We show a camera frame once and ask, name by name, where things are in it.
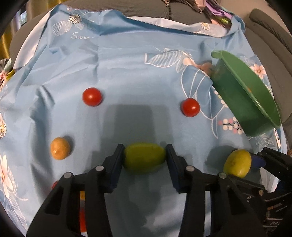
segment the green fruit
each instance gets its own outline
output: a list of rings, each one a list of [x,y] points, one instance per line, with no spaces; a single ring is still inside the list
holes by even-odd
[[[165,150],[153,143],[134,143],[125,149],[124,167],[134,174],[157,170],[165,161]]]
[[[233,151],[227,158],[223,172],[227,175],[234,175],[244,178],[251,168],[251,155],[248,151],[238,149]]]

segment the metal bolt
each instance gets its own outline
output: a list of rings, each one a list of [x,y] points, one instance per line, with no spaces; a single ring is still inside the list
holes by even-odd
[[[225,173],[219,173],[219,178],[221,179],[226,179],[227,178],[227,175]]]
[[[64,174],[64,178],[65,178],[65,179],[68,179],[68,178],[70,178],[71,176],[72,176],[72,174],[71,174],[70,172],[67,172],[67,173]]]
[[[102,165],[98,165],[95,167],[96,171],[103,171],[104,167]]]
[[[193,172],[195,170],[195,167],[188,165],[185,169],[189,172]]]
[[[260,196],[263,196],[263,195],[264,195],[264,191],[263,191],[262,189],[260,189],[260,190],[258,191],[258,194],[259,194]]]

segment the yellow curtain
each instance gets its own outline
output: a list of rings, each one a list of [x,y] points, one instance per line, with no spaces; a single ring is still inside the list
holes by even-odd
[[[65,2],[66,0],[30,0],[26,4],[27,21],[37,15],[48,11],[50,8]],[[10,58],[9,46],[12,37],[20,28],[19,13],[12,20],[11,24],[6,28],[3,36],[0,38],[0,59]]]

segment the red tomato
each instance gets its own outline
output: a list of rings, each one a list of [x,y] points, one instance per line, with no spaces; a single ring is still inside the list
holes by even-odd
[[[86,223],[85,223],[85,209],[80,208],[80,214],[79,214],[79,223],[80,223],[80,232],[86,232]]]
[[[185,116],[194,117],[200,112],[200,105],[195,99],[187,98],[182,102],[181,110]]]
[[[83,92],[82,100],[88,106],[97,106],[102,101],[102,94],[98,89],[91,87]]]
[[[52,189],[54,189],[54,187],[56,187],[57,183],[58,183],[58,181],[56,181],[55,183],[53,183]]]

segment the green bowl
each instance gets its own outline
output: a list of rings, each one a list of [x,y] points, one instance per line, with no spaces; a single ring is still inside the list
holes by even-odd
[[[218,58],[213,86],[237,118],[245,134],[259,136],[281,125],[276,103],[261,79],[238,57],[212,51]]]

